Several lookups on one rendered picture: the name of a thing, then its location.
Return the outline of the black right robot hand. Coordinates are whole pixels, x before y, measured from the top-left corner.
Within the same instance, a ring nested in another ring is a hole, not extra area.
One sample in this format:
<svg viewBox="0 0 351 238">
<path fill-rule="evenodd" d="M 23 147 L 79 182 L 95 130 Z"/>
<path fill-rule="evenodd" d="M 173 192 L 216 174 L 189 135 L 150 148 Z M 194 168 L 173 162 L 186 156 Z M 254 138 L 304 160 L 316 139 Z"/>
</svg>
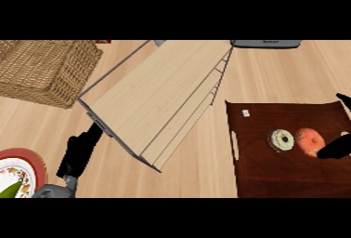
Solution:
<svg viewBox="0 0 351 238">
<path fill-rule="evenodd" d="M 351 98 L 338 93 L 337 97 L 343 101 L 346 107 L 351 111 Z M 351 133 L 343 135 L 335 139 L 318 152 L 321 159 L 343 159 L 344 156 L 351 154 Z"/>
</svg>

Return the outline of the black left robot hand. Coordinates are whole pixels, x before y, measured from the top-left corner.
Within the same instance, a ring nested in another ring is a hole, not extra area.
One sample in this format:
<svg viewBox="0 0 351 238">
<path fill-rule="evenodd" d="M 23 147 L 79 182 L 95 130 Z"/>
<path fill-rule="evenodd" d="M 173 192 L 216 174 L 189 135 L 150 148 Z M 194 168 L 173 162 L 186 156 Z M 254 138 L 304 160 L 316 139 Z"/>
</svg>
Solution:
<svg viewBox="0 0 351 238">
<path fill-rule="evenodd" d="M 66 176 L 80 178 L 83 175 L 102 134 L 102 128 L 92 124 L 88 132 L 83 132 L 79 137 L 71 136 L 68 138 L 67 153 L 57 172 L 60 178 Z"/>
</svg>

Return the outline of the dark brown tray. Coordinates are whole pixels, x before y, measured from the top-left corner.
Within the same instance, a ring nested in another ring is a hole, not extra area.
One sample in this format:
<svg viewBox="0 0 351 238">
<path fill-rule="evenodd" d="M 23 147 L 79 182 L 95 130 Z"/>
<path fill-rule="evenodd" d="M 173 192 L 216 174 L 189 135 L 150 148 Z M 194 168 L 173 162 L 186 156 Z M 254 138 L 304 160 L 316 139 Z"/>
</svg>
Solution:
<svg viewBox="0 0 351 238">
<path fill-rule="evenodd" d="M 319 159 L 300 148 L 278 152 L 268 136 L 284 129 L 291 133 L 315 129 L 334 141 L 351 134 L 351 119 L 343 104 L 228 103 L 238 195 L 248 197 L 351 198 L 351 155 L 343 159 Z"/>
</svg>

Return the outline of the pale wooden tiered shelf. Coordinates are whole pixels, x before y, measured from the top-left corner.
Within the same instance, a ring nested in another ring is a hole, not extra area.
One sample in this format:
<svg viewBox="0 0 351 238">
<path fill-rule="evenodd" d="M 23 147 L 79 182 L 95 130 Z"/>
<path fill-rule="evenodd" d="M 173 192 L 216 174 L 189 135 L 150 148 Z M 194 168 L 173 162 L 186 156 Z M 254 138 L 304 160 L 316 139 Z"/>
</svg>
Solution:
<svg viewBox="0 0 351 238">
<path fill-rule="evenodd" d="M 108 92 L 83 102 L 94 122 L 156 170 L 213 104 L 234 46 L 226 40 L 169 40 Z"/>
</svg>

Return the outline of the red rimmed patterned plate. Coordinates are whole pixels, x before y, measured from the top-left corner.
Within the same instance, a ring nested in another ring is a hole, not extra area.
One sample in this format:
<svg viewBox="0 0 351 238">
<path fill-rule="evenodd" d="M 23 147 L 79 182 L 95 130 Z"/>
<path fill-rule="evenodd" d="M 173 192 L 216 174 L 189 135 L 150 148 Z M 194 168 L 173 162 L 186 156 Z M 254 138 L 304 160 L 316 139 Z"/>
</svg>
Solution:
<svg viewBox="0 0 351 238">
<path fill-rule="evenodd" d="M 48 183 L 48 169 L 40 155 L 24 148 L 0 151 L 0 184 L 23 182 L 15 198 L 32 198 Z"/>
</svg>

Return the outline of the green white frosted donut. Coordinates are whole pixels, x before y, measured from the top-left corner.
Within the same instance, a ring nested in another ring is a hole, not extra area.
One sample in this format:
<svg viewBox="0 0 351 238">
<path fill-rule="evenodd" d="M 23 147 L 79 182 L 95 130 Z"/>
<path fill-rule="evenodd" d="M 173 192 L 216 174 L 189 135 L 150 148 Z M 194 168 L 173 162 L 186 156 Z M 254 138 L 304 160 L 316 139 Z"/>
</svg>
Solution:
<svg viewBox="0 0 351 238">
<path fill-rule="evenodd" d="M 268 135 L 268 143 L 276 152 L 288 152 L 296 145 L 296 138 L 285 129 L 275 129 Z"/>
</svg>

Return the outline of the green leaf vegetable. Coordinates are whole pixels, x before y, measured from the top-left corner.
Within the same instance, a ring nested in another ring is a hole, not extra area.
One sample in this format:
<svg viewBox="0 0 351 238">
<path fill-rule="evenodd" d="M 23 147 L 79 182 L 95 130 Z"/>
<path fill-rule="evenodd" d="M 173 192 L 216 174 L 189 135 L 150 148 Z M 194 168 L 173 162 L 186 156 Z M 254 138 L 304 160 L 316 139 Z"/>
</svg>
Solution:
<svg viewBox="0 0 351 238">
<path fill-rule="evenodd" d="M 21 181 L 0 184 L 0 198 L 15 198 L 21 187 Z"/>
</svg>

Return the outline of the woven wicker basket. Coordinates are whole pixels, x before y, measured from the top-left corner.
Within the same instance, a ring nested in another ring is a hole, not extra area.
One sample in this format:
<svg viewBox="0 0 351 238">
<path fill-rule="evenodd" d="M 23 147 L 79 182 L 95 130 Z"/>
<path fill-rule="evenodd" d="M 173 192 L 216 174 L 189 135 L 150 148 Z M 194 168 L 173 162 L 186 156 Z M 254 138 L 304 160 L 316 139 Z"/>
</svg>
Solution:
<svg viewBox="0 0 351 238">
<path fill-rule="evenodd" d="M 94 40 L 0 40 L 0 96 L 70 109 L 102 55 Z"/>
</svg>

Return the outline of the grey appliance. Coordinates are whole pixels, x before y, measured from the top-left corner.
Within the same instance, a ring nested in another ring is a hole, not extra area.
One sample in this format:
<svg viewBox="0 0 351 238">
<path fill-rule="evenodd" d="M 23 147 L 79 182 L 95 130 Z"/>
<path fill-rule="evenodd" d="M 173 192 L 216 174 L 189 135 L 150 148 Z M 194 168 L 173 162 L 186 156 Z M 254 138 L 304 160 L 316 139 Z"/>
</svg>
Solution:
<svg viewBox="0 0 351 238">
<path fill-rule="evenodd" d="M 240 48 L 297 48 L 302 40 L 234 40 L 232 45 Z"/>
</svg>

